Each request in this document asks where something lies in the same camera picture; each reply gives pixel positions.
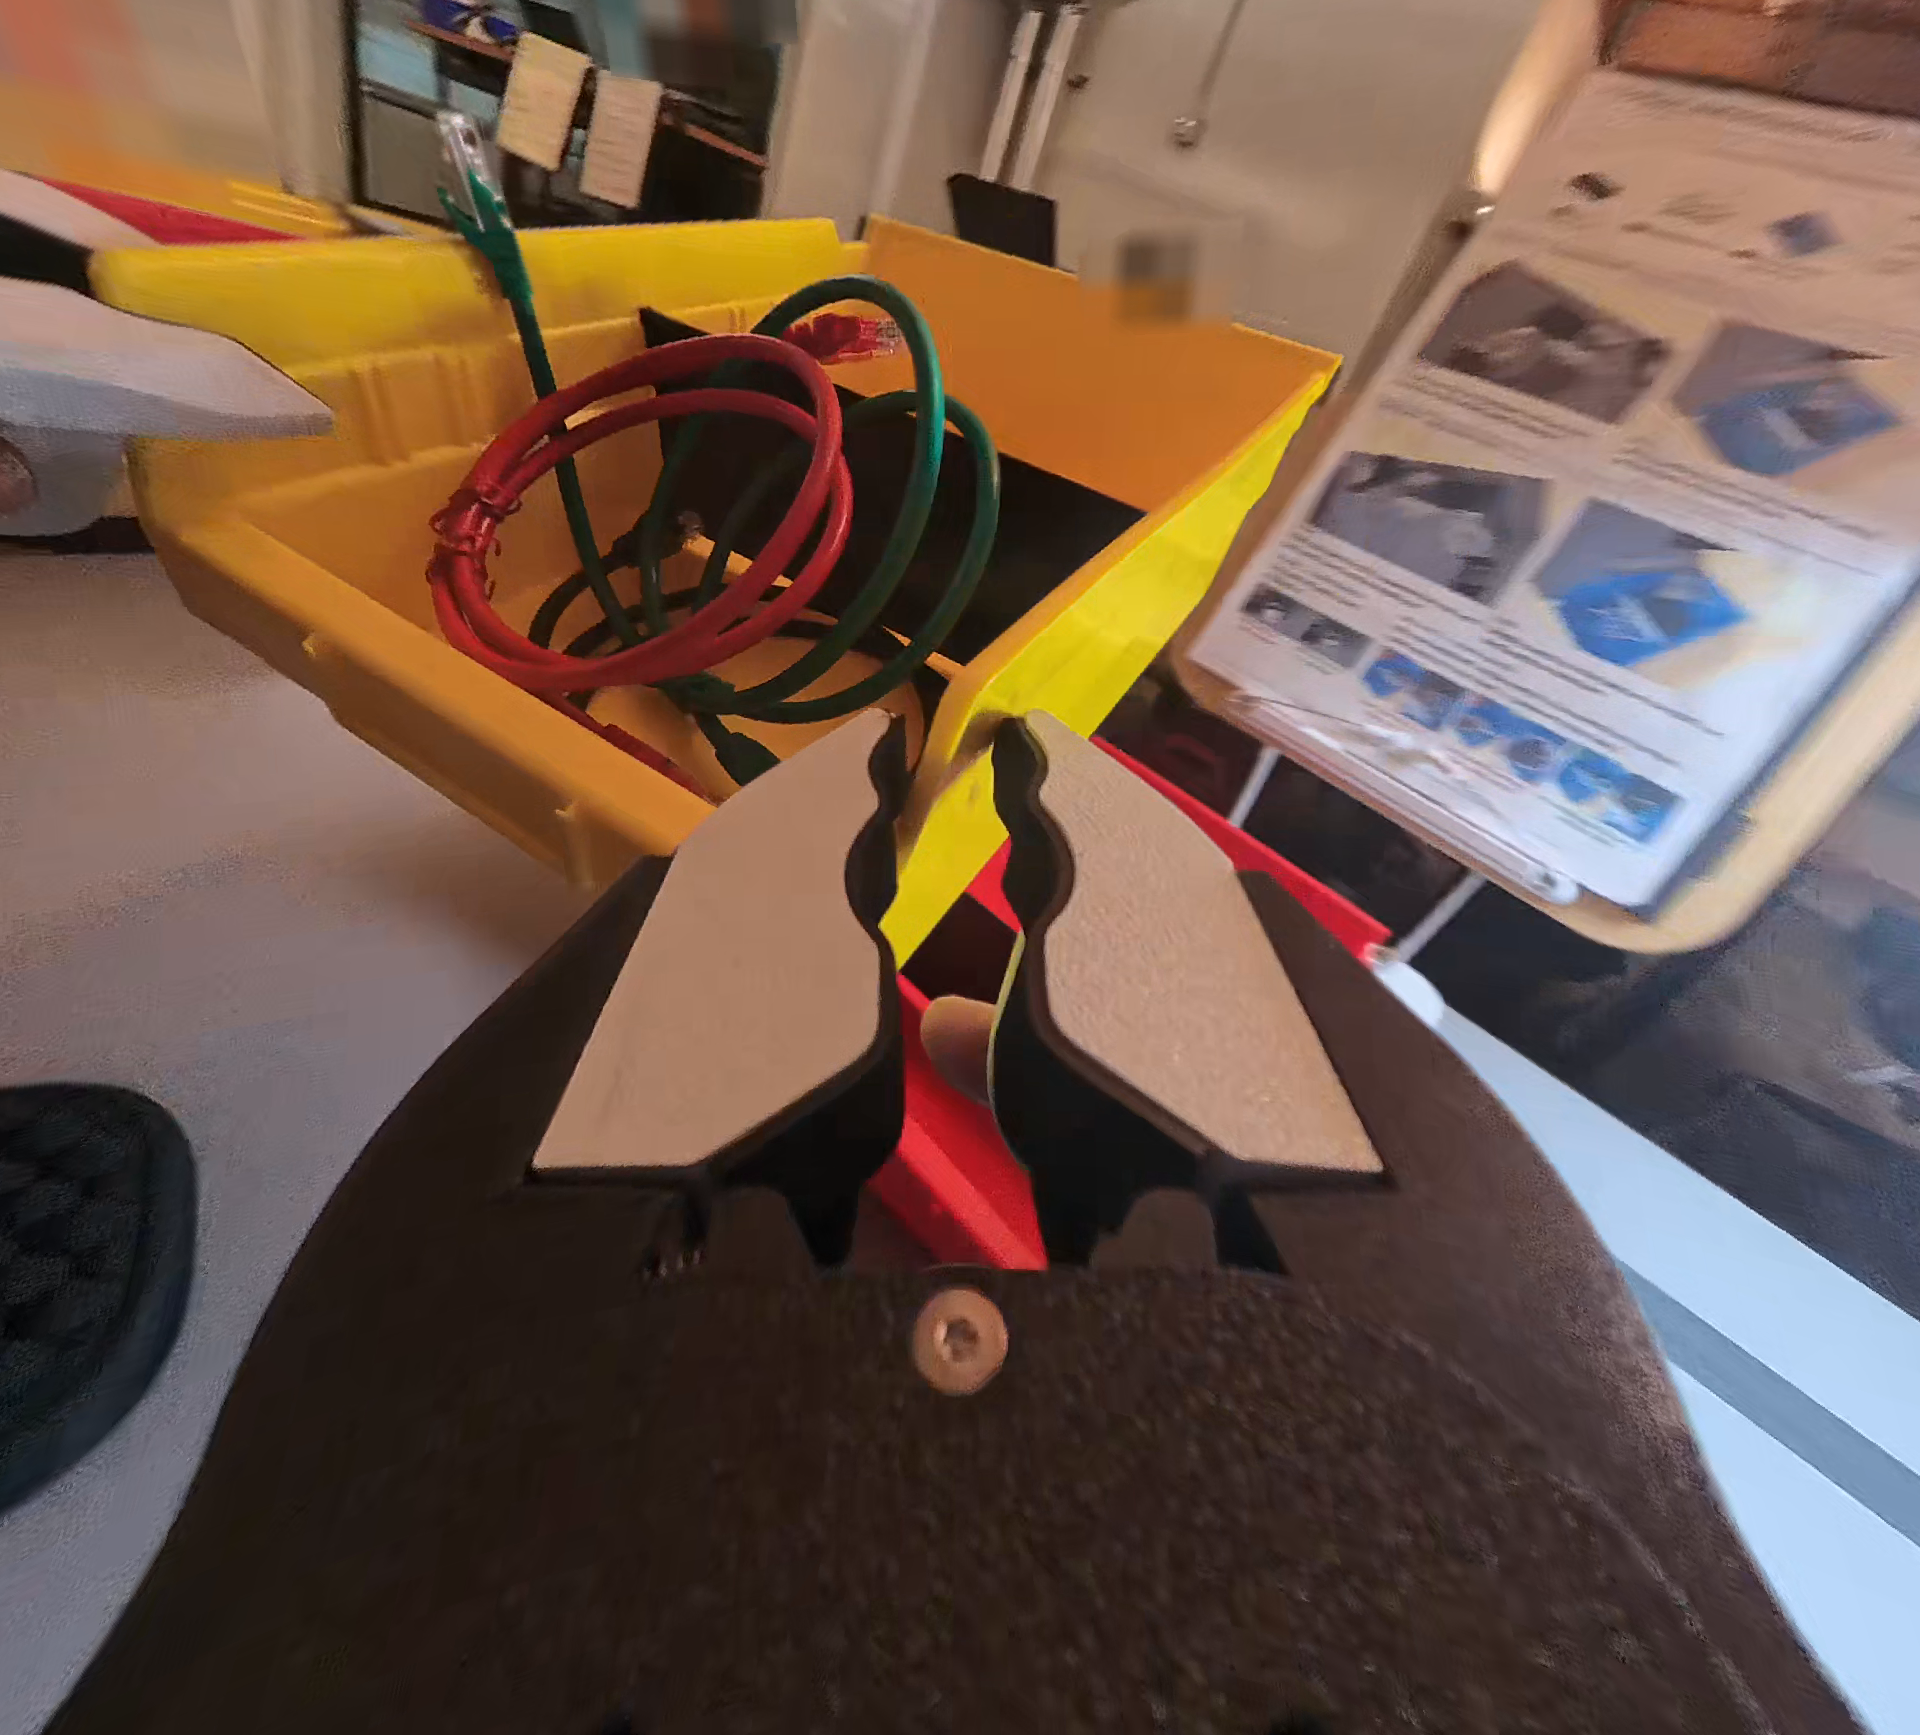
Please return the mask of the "metal wall conduit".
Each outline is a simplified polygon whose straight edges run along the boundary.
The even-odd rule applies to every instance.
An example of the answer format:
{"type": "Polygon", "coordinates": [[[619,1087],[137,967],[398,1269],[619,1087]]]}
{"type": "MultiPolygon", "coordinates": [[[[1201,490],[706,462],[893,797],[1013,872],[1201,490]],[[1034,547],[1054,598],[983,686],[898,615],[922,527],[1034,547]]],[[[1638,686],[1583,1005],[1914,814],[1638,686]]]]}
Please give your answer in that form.
{"type": "Polygon", "coordinates": [[[1246,8],[1248,8],[1248,0],[1227,0],[1227,10],[1221,20],[1221,29],[1205,61],[1205,67],[1200,71],[1200,80],[1197,80],[1197,89],[1191,92],[1191,101],[1186,112],[1180,112],[1175,122],[1170,126],[1170,143],[1179,151],[1197,149],[1201,138],[1207,135],[1213,105],[1221,92],[1221,76],[1227,66],[1227,55],[1234,50],[1235,31],[1243,20],[1246,8]]]}

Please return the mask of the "yellow plastic bin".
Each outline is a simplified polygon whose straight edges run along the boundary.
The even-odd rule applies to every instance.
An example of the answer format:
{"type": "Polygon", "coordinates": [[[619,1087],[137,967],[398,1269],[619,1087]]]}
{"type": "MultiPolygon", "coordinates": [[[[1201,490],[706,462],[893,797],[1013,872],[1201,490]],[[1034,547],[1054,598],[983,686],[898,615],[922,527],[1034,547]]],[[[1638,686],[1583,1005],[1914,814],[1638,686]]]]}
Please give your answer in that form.
{"type": "MultiPolygon", "coordinates": [[[[875,217],[533,229],[522,234],[565,382],[640,351],[640,313],[748,328],[816,280],[872,271],[928,319],[949,387],[1013,473],[1140,518],[952,660],[901,820],[884,919],[911,954],[1004,852],[991,729],[1047,711],[1089,733],[1205,601],[1336,356],[1222,322],[1129,326],[1034,266],[875,217]]],[[[513,319],[455,237],[111,250],[122,311],[226,335],[331,407],[312,441],[137,441],[142,524],[184,607],[317,694],[391,762],[529,856],[598,893],[670,855],[709,801],[466,660],[429,596],[431,518],[533,390],[513,319]]]]}

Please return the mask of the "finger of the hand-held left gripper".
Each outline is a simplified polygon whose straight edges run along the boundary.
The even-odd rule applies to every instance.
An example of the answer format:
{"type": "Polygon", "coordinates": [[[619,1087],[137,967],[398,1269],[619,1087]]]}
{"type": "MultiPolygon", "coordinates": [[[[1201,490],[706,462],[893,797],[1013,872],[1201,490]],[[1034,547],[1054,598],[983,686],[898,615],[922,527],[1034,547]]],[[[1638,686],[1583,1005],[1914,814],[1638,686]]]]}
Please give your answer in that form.
{"type": "Polygon", "coordinates": [[[98,254],[150,247],[152,237],[40,178],[2,169],[2,277],[92,292],[98,254]]]}
{"type": "Polygon", "coordinates": [[[137,438],[254,441],[329,433],[331,411],[214,332],[2,281],[2,535],[98,523],[137,438]]]}

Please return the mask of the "black mesh pad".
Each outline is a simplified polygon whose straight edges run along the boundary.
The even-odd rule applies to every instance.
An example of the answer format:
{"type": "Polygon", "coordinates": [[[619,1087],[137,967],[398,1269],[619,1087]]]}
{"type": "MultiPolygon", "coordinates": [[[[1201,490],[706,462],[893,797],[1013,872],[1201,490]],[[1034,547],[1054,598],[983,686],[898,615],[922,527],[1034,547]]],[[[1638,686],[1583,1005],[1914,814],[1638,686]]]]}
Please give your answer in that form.
{"type": "Polygon", "coordinates": [[[2,1509],[150,1392],[193,1285],[198,1172],[179,1118],[98,1082],[2,1090],[2,1509]]]}

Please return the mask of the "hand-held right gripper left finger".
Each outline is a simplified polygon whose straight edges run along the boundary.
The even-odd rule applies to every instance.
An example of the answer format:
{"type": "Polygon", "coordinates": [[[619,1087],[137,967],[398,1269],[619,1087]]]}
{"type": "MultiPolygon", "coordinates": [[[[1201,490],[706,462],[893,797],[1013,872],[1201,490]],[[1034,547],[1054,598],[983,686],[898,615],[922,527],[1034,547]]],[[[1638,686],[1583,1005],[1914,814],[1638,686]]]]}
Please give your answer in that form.
{"type": "Polygon", "coordinates": [[[778,1195],[845,1266],[901,1137],[896,818],[906,723],[862,711],[719,804],[672,855],[533,1150],[547,1187],[625,1180],[704,1219],[778,1195]]]}

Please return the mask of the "hanging paper note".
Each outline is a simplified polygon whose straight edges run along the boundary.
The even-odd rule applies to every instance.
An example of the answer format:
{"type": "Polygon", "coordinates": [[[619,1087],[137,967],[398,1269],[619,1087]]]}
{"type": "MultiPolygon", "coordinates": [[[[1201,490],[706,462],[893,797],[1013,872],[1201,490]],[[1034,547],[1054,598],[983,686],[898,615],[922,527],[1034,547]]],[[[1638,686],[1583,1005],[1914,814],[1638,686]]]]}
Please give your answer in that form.
{"type": "Polygon", "coordinates": [[[587,76],[587,53],[522,31],[495,122],[496,151],[547,174],[561,169],[587,76]]]}
{"type": "Polygon", "coordinates": [[[662,114],[662,83],[594,71],[580,193],[614,208],[638,208],[662,114]]]}

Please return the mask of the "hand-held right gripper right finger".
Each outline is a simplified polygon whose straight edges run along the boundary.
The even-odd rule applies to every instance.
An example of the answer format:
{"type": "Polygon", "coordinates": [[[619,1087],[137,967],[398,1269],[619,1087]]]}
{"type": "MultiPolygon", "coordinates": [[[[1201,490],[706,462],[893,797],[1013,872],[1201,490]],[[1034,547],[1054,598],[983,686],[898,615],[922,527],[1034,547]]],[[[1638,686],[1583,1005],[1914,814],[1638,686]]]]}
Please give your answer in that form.
{"type": "Polygon", "coordinates": [[[1086,1266],[1140,1201],[1183,1195],[1205,1263],[1277,1266],[1259,1197],[1385,1184],[1259,912],[1294,898],[1046,711],[1000,723],[992,788],[1020,940],[988,1090],[1046,1263],[1086,1266]]]}

